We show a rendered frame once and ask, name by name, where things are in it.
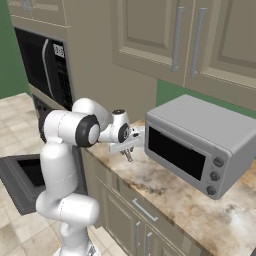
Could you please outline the black built-in microwave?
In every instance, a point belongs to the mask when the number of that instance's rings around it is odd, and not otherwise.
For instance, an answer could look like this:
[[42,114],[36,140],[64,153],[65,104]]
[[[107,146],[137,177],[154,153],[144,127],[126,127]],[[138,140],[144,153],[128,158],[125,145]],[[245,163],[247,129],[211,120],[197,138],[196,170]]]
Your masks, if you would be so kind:
[[[73,99],[65,42],[17,27],[14,31],[29,83],[62,107],[71,110]],[[42,61],[45,39],[49,39],[46,60],[55,99],[50,95]]]

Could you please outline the black built-in oven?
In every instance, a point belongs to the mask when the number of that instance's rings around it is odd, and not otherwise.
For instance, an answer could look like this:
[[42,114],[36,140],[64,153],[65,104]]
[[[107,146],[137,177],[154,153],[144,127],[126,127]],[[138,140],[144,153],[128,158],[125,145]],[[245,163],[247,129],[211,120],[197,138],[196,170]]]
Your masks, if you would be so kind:
[[56,108],[56,104],[48,97],[40,97],[33,94],[32,99],[38,117],[40,117],[45,111],[53,110]]

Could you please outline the beige wall cupboard door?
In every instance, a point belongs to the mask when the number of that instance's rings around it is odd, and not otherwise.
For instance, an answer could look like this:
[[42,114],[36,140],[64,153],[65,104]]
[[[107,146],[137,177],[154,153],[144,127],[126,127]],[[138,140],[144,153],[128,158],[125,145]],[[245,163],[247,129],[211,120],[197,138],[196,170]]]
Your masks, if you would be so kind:
[[[196,0],[110,0],[113,62],[116,65],[183,85]],[[185,7],[177,72],[172,52],[178,7]]]
[[[190,75],[200,8],[204,16],[197,75]],[[196,0],[185,87],[256,111],[256,0]]]

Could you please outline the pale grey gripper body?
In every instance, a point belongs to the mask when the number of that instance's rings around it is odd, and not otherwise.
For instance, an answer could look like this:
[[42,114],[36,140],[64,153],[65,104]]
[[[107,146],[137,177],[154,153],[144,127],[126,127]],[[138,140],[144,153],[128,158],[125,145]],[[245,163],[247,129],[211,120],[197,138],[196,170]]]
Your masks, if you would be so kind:
[[143,147],[145,141],[145,127],[136,126],[130,128],[129,137],[122,143],[110,143],[109,151],[111,154],[118,152],[131,152],[135,147]]

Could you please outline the grey toaster oven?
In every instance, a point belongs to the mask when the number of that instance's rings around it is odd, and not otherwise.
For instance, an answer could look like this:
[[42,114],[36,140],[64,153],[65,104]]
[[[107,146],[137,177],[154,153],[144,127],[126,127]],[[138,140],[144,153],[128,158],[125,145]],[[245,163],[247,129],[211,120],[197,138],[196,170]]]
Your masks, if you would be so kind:
[[[185,130],[214,145],[209,171],[220,174],[218,181],[210,181],[216,189],[215,195],[208,197],[220,199],[233,184],[250,168],[256,157],[256,120],[223,107],[208,103],[190,95],[182,95],[146,113],[146,123],[150,122],[160,129],[175,134]],[[217,167],[213,159],[224,160]]]

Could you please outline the beige base cupboard door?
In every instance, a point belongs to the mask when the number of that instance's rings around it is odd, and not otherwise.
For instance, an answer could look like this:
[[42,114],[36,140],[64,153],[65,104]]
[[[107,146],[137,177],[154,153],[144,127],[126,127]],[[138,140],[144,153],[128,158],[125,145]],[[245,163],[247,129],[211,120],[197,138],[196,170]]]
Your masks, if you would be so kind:
[[146,235],[152,232],[150,240],[150,253],[151,256],[183,256],[174,246],[168,244],[159,234],[157,234],[149,226],[145,231],[145,243]]
[[[129,256],[143,256],[145,224],[142,219],[109,188],[102,188],[105,227]],[[135,224],[140,221],[140,246],[135,248]]]

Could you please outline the grey open oven door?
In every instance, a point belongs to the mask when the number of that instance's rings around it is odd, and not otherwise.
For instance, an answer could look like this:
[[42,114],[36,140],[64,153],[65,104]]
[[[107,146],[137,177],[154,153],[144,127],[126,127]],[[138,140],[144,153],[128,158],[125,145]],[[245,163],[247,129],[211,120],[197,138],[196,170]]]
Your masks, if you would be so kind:
[[87,219],[91,203],[75,193],[78,175],[73,154],[57,159],[44,155],[0,159],[0,178],[21,215],[37,211],[49,219]]

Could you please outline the beige tall cabinet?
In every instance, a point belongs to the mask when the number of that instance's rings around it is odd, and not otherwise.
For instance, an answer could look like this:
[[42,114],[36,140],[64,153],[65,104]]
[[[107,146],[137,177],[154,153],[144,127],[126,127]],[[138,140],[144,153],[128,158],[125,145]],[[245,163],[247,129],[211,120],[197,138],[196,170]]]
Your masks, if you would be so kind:
[[124,109],[131,122],[143,119],[156,105],[157,81],[113,63],[110,0],[64,1],[67,26],[10,14],[12,24],[66,43],[74,99]]

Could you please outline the beige drawer front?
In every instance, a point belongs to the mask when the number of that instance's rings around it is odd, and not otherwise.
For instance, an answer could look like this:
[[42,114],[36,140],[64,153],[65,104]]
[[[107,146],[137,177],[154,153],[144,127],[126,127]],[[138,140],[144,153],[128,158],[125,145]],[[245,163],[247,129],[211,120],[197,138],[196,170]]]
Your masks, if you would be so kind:
[[[119,196],[144,222],[145,231],[149,226],[157,234],[159,234],[168,244],[174,246],[183,256],[212,256],[205,248],[203,248],[192,237],[182,231],[176,224],[171,223],[168,218],[155,208],[147,199],[143,198],[131,186],[122,181],[116,174],[106,169],[97,172],[98,182],[101,185],[99,196],[103,206],[102,188],[107,187],[117,196]],[[142,211],[140,211],[132,200],[137,198],[138,203],[145,208],[154,217],[157,216],[156,222],[151,221]],[[145,231],[144,231],[144,253],[145,256]]]

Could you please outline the beige tall cabinet upper door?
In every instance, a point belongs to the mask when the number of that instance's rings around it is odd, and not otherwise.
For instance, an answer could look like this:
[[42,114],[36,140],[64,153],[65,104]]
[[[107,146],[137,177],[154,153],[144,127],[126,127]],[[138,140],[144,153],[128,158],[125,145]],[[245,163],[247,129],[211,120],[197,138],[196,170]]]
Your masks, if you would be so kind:
[[67,26],[64,0],[7,0],[12,16]]

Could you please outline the black glass toaster oven door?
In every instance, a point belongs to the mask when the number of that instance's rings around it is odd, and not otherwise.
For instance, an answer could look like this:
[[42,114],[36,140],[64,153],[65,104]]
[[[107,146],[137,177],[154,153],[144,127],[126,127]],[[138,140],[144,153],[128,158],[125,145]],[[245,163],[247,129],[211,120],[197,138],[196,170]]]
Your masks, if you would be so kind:
[[147,122],[145,153],[202,193],[212,185],[209,178],[214,145],[185,130],[174,128],[175,134]]

